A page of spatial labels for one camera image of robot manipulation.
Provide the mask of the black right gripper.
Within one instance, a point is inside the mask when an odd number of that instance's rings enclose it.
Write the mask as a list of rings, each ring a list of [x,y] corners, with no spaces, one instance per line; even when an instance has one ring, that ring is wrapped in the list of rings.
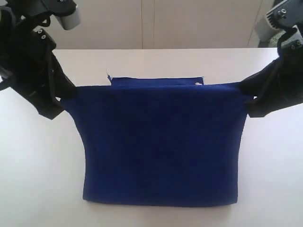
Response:
[[[257,96],[243,105],[250,118],[262,118],[271,112],[299,105],[303,102],[303,45],[289,40],[297,28],[286,31],[277,42],[279,60],[273,60],[261,71],[245,78],[239,88],[245,95]],[[259,96],[274,76],[272,96]]]

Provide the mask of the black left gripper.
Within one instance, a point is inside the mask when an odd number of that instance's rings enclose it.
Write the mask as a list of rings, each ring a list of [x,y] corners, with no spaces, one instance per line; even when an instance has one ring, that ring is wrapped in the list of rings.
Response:
[[[53,54],[56,43],[43,29],[50,17],[29,17],[13,9],[0,11],[1,90],[11,87],[38,113],[54,119],[64,111],[58,98],[72,98],[76,86]]]

